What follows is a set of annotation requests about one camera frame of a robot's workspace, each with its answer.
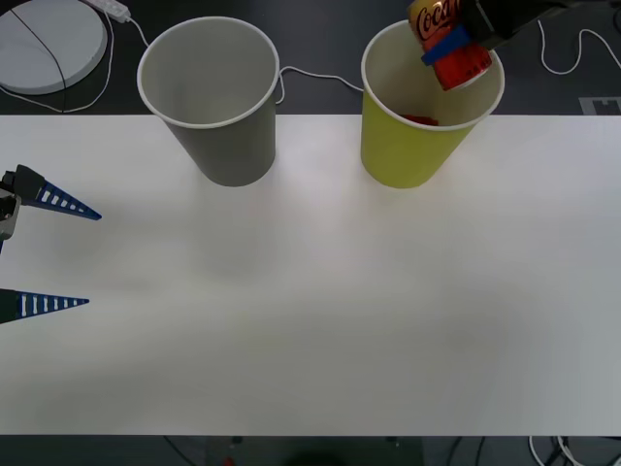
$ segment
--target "robotic arm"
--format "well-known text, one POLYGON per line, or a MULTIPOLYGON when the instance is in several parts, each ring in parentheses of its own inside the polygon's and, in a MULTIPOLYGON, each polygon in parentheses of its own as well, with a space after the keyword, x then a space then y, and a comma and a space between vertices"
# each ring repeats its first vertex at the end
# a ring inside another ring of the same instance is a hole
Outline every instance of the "robotic arm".
MULTIPOLYGON (((47 182, 38 173, 23 165, 17 165, 14 172, 7 172, 0 181, 0 251, 4 242, 11 239, 15 232, 21 206, 32 206, 91 220, 101 218, 95 211, 47 182)), ((87 299, 0 288, 0 323, 42 316, 86 303, 87 299)))
POLYGON ((432 65, 471 42, 488 50, 495 49, 534 20, 562 13, 577 5, 601 1, 458 0, 461 4, 460 27, 429 50, 423 56, 423 61, 432 65))

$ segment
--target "gray paper cup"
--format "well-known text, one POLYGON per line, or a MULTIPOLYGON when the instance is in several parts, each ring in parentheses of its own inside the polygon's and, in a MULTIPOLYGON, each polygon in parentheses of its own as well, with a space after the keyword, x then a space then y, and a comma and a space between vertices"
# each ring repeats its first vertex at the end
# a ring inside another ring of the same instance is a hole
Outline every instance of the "gray paper cup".
POLYGON ((276 48, 261 30, 199 17, 153 41, 138 67, 138 90, 210 180, 242 186, 274 162, 278 70, 276 48))

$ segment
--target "white table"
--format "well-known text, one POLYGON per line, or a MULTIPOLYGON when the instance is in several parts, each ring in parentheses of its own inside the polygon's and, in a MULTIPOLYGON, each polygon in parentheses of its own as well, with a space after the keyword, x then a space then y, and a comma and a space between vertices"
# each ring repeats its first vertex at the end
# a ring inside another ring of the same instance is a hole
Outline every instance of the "white table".
POLYGON ((20 213, 0 285, 91 303, 0 326, 0 434, 618 434, 621 117, 490 117, 403 191, 359 132, 279 116, 225 188, 152 116, 0 117, 104 216, 20 213))

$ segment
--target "paper cup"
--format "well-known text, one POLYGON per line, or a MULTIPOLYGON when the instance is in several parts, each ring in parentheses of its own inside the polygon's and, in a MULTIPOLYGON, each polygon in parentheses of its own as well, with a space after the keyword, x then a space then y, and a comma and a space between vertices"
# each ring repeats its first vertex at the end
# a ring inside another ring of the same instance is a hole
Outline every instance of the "paper cup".
POLYGON ((276 48, 259 29, 199 17, 153 41, 138 89, 209 179, 241 186, 274 162, 278 70, 276 48))
POLYGON ((498 55, 480 79, 442 90, 434 68, 421 61, 423 49, 407 21, 377 34, 362 59, 362 163, 380 183, 420 186, 438 171, 474 126, 498 106, 505 71, 498 55), (431 117, 440 126, 414 123, 402 115, 431 117))

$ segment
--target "coca-cola can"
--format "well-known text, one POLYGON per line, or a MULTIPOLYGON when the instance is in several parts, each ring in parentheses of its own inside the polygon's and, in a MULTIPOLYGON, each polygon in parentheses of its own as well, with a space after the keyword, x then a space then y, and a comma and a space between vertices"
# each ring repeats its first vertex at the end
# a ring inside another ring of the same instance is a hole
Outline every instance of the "coca-cola can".
MULTIPOLYGON (((409 25, 425 51, 431 50, 459 25, 461 0, 415 0, 409 7, 409 25)), ((465 87, 492 66, 489 51, 468 44, 434 63, 444 90, 465 87)))

